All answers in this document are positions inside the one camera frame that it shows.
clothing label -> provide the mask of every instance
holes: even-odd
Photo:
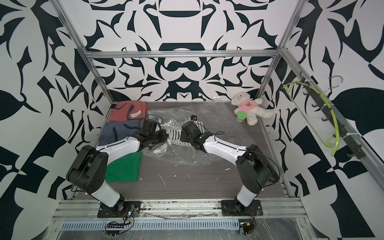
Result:
[[[141,110],[139,110],[137,113],[132,113],[131,117],[135,118],[135,117],[139,116],[140,114],[141,114]]]

plastic wrap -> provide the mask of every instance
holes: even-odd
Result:
[[[226,103],[201,103],[175,108],[153,109],[149,110],[148,114],[162,117],[161,127],[168,132],[181,132],[181,125],[189,121],[191,115],[195,115],[197,121],[201,122],[208,131],[212,133],[224,131],[225,134],[218,136],[222,140],[240,146],[257,145],[247,134],[242,124],[236,121],[233,110],[229,109]],[[148,116],[148,118],[159,120],[153,115]],[[143,149],[143,154],[159,160],[188,165],[209,165],[212,161],[222,160],[216,155],[195,150],[192,146],[177,144],[175,140],[172,140],[172,136],[170,137],[166,143],[158,144],[151,150],[149,148]]]

wire hanger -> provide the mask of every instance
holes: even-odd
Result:
[[[324,96],[324,94],[332,89],[332,88],[337,88],[339,87],[342,83],[343,83],[343,78],[339,75],[336,75],[336,76],[333,76],[331,78],[328,78],[328,79],[332,79],[334,77],[340,77],[341,78],[341,82],[339,85],[335,86],[335,87],[330,87],[328,88],[327,90],[325,90],[323,93],[321,93],[319,90],[317,90],[316,88],[314,88],[313,86],[311,86],[310,84],[307,84],[305,83],[306,81],[313,81],[312,79],[308,79],[308,80],[305,80],[304,83],[302,82],[291,82],[291,83],[288,83],[286,85],[283,86],[283,88],[285,89],[287,95],[289,96],[289,98],[291,99],[291,101],[296,105],[297,109],[300,111],[301,115],[304,117],[305,121],[307,121],[307,123],[309,124],[309,126],[312,128],[312,130],[316,133],[317,137],[321,140],[321,142],[324,144],[324,146],[328,147],[328,148],[333,148],[332,150],[332,153],[331,153],[331,156],[334,156],[336,151],[339,149],[339,144],[340,144],[340,134],[339,134],[339,125],[338,125],[338,122],[337,122],[337,119],[336,119],[336,115],[333,111],[333,108],[332,108],[332,105],[328,100],[327,98]],[[318,95],[320,95],[320,97],[322,98],[323,102],[324,102],[324,106],[327,106],[329,109],[330,109],[330,113],[331,113],[331,116],[332,116],[332,120],[333,120],[333,125],[335,127],[335,134],[333,134],[327,141],[324,141],[320,135],[318,134],[318,132],[314,129],[314,127],[312,126],[312,124],[309,122],[308,118],[305,116],[305,114],[303,113],[303,111],[299,108],[299,106],[296,104],[296,102],[293,100],[293,92],[292,94],[290,95],[289,93],[292,91],[293,89],[293,85],[295,84],[301,84],[303,86],[307,86],[309,87],[310,89],[312,89],[313,91],[315,91]],[[334,145],[330,145],[329,142],[335,138],[336,139],[336,142]]]

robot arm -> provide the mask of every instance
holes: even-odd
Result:
[[[167,138],[168,134],[157,121],[144,120],[143,128],[132,137],[96,148],[84,146],[66,179],[99,200],[100,209],[107,208],[114,216],[120,216],[128,207],[124,204],[124,197],[105,182],[107,165],[129,153],[165,142]],[[243,183],[235,198],[239,212],[245,212],[268,181],[278,181],[278,175],[268,160],[256,155],[261,151],[255,145],[238,146],[223,141],[210,132],[201,133],[193,121],[182,126],[180,140],[191,143],[197,150],[218,155],[236,165]]]
[[[243,210],[248,207],[268,181],[277,182],[278,174],[261,153],[259,147],[238,146],[223,141],[210,132],[201,133],[193,121],[182,127],[181,141],[189,142],[196,150],[218,155],[237,166],[243,186],[235,204]]]
[[[132,137],[104,146],[84,146],[66,179],[119,214],[124,211],[124,197],[105,181],[107,166],[122,156],[165,142],[167,138],[168,134],[157,121],[146,119],[142,129]]]

pink shirt on teddy bear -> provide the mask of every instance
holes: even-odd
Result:
[[[253,108],[255,108],[257,106],[259,106],[259,105],[256,103],[255,100],[248,99],[248,100],[245,100],[242,103],[240,103],[237,108],[240,111],[248,113],[250,110],[252,110]]]

